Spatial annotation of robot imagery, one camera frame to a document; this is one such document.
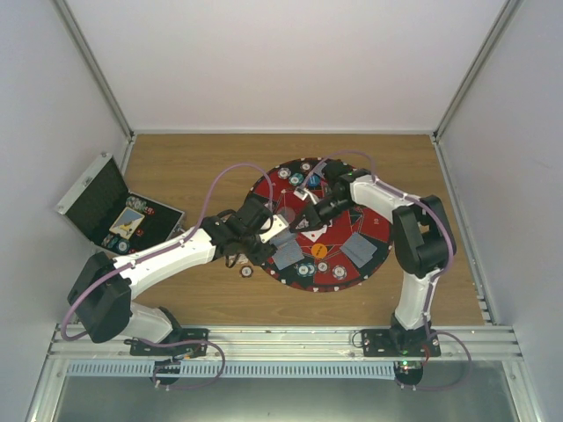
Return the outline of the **eight of diamonds card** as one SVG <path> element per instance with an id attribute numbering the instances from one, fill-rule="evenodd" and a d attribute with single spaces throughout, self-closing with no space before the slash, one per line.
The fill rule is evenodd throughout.
<path id="1" fill-rule="evenodd" d="M 327 230 L 328 227 L 325 225 L 321 229 L 305 231 L 302 235 L 312 242 L 317 242 L 327 232 Z"/>

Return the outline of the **orange 100 chip stack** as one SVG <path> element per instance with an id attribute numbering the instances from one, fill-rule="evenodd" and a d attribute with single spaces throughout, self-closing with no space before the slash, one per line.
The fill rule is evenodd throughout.
<path id="1" fill-rule="evenodd" d="M 253 269 L 251 266 L 242 266 L 239 273 L 242 278 L 250 278 L 253 275 Z"/>

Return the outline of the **orange big blind button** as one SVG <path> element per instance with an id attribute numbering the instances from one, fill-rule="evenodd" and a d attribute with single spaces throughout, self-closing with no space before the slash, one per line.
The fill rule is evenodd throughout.
<path id="1" fill-rule="evenodd" d="M 328 253 L 328 248 L 326 245 L 321 243 L 316 243 L 311 247 L 311 255 L 315 259 L 323 259 Z"/>

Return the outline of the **blue small blind button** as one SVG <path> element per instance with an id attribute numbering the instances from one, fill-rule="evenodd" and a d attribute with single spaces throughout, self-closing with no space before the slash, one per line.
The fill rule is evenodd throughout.
<path id="1" fill-rule="evenodd" d="M 321 178 L 320 178 L 318 175 L 313 174 L 313 175 L 309 178 L 309 180 L 307 181 L 307 184 L 306 184 L 306 185 L 307 185 L 308 187 L 319 186 L 319 185 L 320 185 L 320 181 L 321 181 Z"/>

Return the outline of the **dealt card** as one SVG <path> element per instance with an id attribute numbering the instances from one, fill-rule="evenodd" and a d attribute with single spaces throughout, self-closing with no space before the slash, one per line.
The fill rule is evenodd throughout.
<path id="1" fill-rule="evenodd" d="M 377 247 L 364 236 L 355 232 L 340 247 L 340 250 L 355 266 L 362 268 L 373 259 Z"/>
<path id="2" fill-rule="evenodd" d="M 304 254 L 296 240 L 290 240 L 285 244 L 279 245 L 272 257 L 275 266 L 279 270 L 283 270 L 289 266 L 299 263 L 303 259 Z"/>

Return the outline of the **green 50 chip top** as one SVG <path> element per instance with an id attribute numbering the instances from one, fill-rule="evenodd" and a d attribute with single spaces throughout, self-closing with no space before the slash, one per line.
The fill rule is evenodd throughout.
<path id="1" fill-rule="evenodd" d="M 303 183 L 303 181 L 304 181 L 304 175 L 301 173 L 294 173 L 289 178 L 289 183 L 292 186 L 299 186 Z"/>

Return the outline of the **green 50 chip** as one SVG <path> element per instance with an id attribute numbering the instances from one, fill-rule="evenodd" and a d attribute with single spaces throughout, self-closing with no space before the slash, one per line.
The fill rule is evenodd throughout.
<path id="1" fill-rule="evenodd" d="M 303 181 L 304 181 L 304 175 L 301 173 L 294 173 L 289 178 L 289 183 L 292 186 L 299 186 L 303 183 Z"/>
<path id="2" fill-rule="evenodd" d="M 296 272 L 299 277 L 312 277 L 317 269 L 312 263 L 302 263 L 296 266 Z"/>

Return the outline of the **green 50 chip bottom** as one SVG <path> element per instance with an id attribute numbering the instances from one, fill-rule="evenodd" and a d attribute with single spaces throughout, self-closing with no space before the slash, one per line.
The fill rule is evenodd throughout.
<path id="1" fill-rule="evenodd" d="M 299 277 L 312 277 L 317 269 L 312 263 L 302 263 L 296 266 L 296 272 Z"/>

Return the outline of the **blue 10 chip bottom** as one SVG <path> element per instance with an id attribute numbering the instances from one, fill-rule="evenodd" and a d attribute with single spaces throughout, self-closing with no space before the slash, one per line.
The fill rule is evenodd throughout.
<path id="1" fill-rule="evenodd" d="M 344 266 L 335 266 L 332 274 L 336 280 L 344 280 L 347 277 L 347 269 Z"/>

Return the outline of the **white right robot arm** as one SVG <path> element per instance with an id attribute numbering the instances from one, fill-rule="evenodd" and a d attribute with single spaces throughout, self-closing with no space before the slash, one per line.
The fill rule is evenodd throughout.
<path id="1" fill-rule="evenodd" d="M 366 169 L 334 161 L 323 175 L 329 194 L 318 202 L 308 200 L 289 225 L 293 233 L 313 231 L 354 206 L 367 207 L 391 224 L 396 259 L 403 270 L 398 306 L 389 329 L 393 352 L 408 356 L 432 334 L 431 305 L 436 284 L 453 262 L 457 247 L 442 201 L 400 191 Z"/>

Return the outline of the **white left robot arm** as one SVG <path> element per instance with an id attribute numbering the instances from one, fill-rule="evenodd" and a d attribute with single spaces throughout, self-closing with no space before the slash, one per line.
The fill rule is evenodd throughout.
<path id="1" fill-rule="evenodd" d="M 219 258 L 245 255 L 260 266 L 274 255 L 274 237 L 287 221 L 261 204 L 246 204 L 231 215 L 201 218 L 187 232 L 127 256 L 92 255 L 68 295 L 62 321 L 66 341 L 83 337 L 100 344 L 127 336 L 151 344 L 163 355 L 177 352 L 179 324 L 164 308 L 149 308 L 136 298 L 173 275 Z"/>

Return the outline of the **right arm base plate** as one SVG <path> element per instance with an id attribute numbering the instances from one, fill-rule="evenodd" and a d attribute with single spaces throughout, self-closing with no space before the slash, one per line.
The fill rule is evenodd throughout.
<path id="1" fill-rule="evenodd" d="M 428 338 L 424 327 L 416 330 L 404 330 L 399 326 L 371 328 L 359 330 L 358 334 L 358 346 L 365 357 L 423 358 L 442 355 L 441 347 Z"/>

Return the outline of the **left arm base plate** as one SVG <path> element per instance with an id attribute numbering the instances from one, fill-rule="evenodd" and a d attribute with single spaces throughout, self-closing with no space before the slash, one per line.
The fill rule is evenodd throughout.
<path id="1" fill-rule="evenodd" d="M 138 338 L 126 339 L 124 344 L 129 346 L 132 356 L 167 356 L 175 358 L 187 356 L 190 358 L 204 356 L 207 346 L 203 341 L 208 340 L 209 329 L 206 328 L 176 328 L 163 339 L 158 346 L 151 346 Z"/>

